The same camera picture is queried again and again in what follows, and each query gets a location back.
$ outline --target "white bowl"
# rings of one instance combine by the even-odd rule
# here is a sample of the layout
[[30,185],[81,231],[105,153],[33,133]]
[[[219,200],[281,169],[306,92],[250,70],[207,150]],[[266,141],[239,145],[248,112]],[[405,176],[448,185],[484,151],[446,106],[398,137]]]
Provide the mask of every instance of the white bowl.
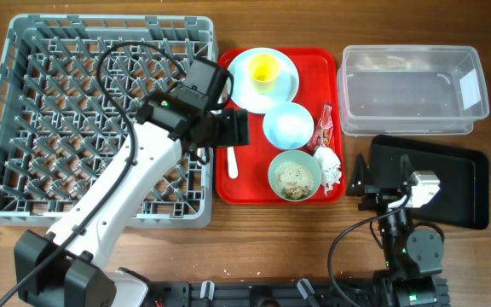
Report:
[[263,131],[276,148],[298,149],[314,134],[314,120],[305,107],[294,102],[282,103],[264,116]]

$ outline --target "plastic dish rack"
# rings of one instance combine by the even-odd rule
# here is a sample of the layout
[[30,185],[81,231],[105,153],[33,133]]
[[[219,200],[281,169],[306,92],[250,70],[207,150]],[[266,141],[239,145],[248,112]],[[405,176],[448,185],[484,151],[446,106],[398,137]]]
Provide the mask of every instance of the plastic dish rack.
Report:
[[[50,226],[111,162],[127,130],[101,93],[95,68],[114,43],[138,40],[158,45],[185,71],[196,56],[218,56],[205,17],[22,14],[11,21],[0,64],[0,224]],[[167,59],[140,46],[113,53],[102,75],[132,120],[142,97],[181,77]],[[129,226],[206,226],[212,172],[212,164],[184,157]]]

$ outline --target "wood grain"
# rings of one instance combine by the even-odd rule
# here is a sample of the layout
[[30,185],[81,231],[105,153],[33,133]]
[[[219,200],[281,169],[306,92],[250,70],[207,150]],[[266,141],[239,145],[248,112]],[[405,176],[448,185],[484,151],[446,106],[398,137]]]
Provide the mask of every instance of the wood grain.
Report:
[[[206,15],[215,23],[222,52],[233,47],[320,46],[338,63],[351,44],[472,45],[481,57],[491,107],[491,1],[0,0],[0,58],[9,21],[22,13]],[[478,149],[491,161],[491,110],[468,136],[422,140]],[[367,153],[370,141],[344,138],[348,174],[350,162]],[[124,266],[154,281],[327,280],[332,240],[369,215],[358,212],[355,200],[346,197],[334,206],[247,207],[227,205],[215,195],[213,218],[205,229],[126,229],[108,269]],[[491,216],[483,231],[443,228],[443,276],[449,279],[453,305],[491,306]],[[0,297],[16,282],[13,246],[24,230],[0,227]],[[337,254],[336,272],[342,277],[369,276],[384,267],[368,229],[350,234]],[[9,303],[22,305],[16,298]]]

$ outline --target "red wrapper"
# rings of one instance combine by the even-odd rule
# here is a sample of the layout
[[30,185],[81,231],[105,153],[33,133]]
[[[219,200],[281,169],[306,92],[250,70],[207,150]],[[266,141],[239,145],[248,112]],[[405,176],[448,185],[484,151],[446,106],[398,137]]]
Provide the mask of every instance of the red wrapper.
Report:
[[314,135],[308,141],[306,146],[315,151],[319,146],[330,147],[332,139],[332,119],[331,119],[332,107],[326,104],[323,107],[323,113],[321,113],[320,120],[315,126]]

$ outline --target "black tray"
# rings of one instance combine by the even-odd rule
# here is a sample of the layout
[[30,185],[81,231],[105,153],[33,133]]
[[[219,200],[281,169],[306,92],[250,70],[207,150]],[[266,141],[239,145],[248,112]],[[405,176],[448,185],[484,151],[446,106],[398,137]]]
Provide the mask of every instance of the black tray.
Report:
[[434,171],[441,190],[428,205],[412,209],[413,218],[470,229],[489,223],[489,161],[482,152],[394,136],[375,136],[370,171],[399,184],[400,157],[407,154],[417,171]]

